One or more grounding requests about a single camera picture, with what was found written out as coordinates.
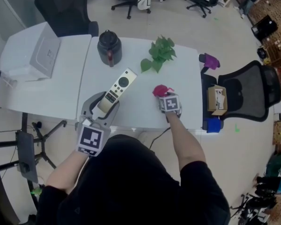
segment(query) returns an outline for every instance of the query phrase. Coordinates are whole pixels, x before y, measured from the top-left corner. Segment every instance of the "person in black shirt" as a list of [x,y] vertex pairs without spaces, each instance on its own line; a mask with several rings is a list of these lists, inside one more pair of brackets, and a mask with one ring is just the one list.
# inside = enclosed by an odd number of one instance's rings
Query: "person in black shirt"
[[241,18],[244,19],[248,15],[251,7],[258,3],[260,0],[244,0],[238,7],[234,7],[236,10],[242,10]]
[[174,112],[167,112],[166,117],[181,185],[139,140],[116,135],[97,157],[86,162],[80,176],[88,156],[77,151],[52,172],[39,198],[36,224],[154,221],[227,225],[229,205],[206,164],[200,144]]

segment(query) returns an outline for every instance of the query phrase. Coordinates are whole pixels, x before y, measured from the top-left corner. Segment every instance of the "white printer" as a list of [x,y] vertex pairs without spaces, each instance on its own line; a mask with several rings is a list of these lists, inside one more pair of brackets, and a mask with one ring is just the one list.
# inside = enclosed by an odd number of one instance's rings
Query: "white printer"
[[18,82],[51,78],[60,39],[47,22],[20,31],[6,42],[0,71]]

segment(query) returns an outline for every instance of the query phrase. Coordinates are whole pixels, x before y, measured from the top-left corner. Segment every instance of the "open cardboard box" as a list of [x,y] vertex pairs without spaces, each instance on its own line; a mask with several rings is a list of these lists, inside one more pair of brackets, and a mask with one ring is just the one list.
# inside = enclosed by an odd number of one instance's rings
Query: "open cardboard box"
[[[225,100],[224,100],[224,109],[218,109],[216,107],[216,98],[215,98],[215,89],[217,88],[221,88],[223,89],[222,91],[222,94],[223,96],[225,96]],[[215,115],[215,116],[222,116],[225,114],[225,112],[227,111],[228,109],[228,105],[227,105],[227,93],[226,93],[226,88],[222,87],[222,86],[219,86],[219,85],[215,85],[211,88],[208,88],[208,91],[207,91],[207,100],[208,100],[208,111],[211,111],[213,112],[212,115]]]

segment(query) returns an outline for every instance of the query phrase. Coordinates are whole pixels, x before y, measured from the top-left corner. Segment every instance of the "black pants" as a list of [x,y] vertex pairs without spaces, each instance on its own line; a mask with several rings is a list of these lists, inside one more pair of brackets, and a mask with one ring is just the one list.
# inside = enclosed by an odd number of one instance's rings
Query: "black pants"
[[278,191],[281,182],[281,177],[257,177],[257,190],[272,190]]

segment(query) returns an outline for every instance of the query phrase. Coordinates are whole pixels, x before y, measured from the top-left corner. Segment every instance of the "kettle handle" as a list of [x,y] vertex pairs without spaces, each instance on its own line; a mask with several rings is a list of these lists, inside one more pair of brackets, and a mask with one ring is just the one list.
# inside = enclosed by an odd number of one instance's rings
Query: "kettle handle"
[[112,50],[107,50],[108,65],[112,68],[114,65]]

